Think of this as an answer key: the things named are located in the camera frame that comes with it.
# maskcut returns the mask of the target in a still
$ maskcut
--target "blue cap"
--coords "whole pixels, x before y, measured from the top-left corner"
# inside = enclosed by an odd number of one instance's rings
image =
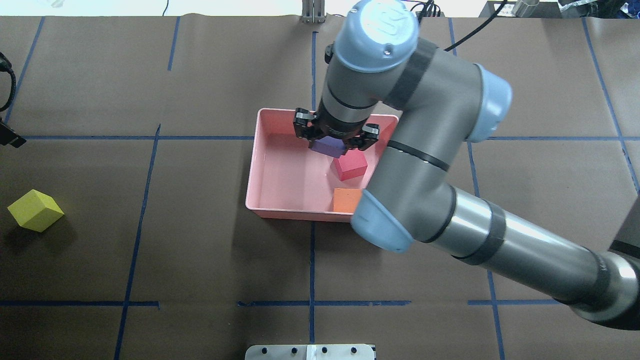
[[[382,72],[411,56],[418,30],[418,20],[402,2],[363,0],[347,14],[333,50],[352,70]]]
[[[365,240],[385,250],[405,252],[414,241],[404,226],[367,190],[362,190],[351,226]]]
[[[513,92],[505,79],[488,72],[480,64],[475,65],[480,69],[482,77],[482,104],[476,126],[467,140],[481,142],[491,136],[504,120],[511,106]]]

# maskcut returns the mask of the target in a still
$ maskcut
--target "white floor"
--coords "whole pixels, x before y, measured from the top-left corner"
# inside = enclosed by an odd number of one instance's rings
[[[356,0],[326,0],[327,13],[345,15]],[[436,0],[448,17],[477,17],[486,0]],[[412,7],[415,2],[406,2]],[[166,0],[0,0],[0,16],[157,16]],[[165,15],[299,15],[301,0],[169,0]]]

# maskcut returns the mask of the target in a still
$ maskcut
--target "gray robotic arm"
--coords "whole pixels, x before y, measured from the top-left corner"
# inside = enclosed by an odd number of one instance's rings
[[[418,38],[415,17],[395,0],[356,4],[327,58],[305,138],[366,148],[354,139],[370,133],[365,122],[375,104],[403,111],[353,215],[358,234],[396,252],[416,240],[430,243],[591,322],[640,329],[636,258],[597,254],[444,181],[462,142],[485,140],[506,115],[511,88],[503,79]]]

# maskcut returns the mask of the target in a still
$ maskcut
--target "purple block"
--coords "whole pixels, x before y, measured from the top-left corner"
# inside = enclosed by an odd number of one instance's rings
[[[347,147],[344,145],[342,140],[332,138],[330,136],[325,136],[320,140],[314,141],[314,144],[311,147],[311,150],[313,151],[333,156],[336,159],[342,156],[346,149]]]

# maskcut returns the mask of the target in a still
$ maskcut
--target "foam cube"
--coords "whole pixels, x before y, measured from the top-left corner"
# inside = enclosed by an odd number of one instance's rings
[[[363,176],[367,172],[367,159],[360,150],[350,150],[345,155],[333,159],[333,165],[341,181]]]
[[[7,207],[18,225],[41,233],[64,215],[51,196],[31,190]]]
[[[339,158],[347,147],[344,145],[344,142],[340,139],[332,138],[330,136],[325,136],[322,139],[314,141],[311,146],[311,150],[319,152],[321,154],[333,156],[334,158]]]
[[[354,213],[360,202],[362,189],[333,189],[333,211],[336,213]]]

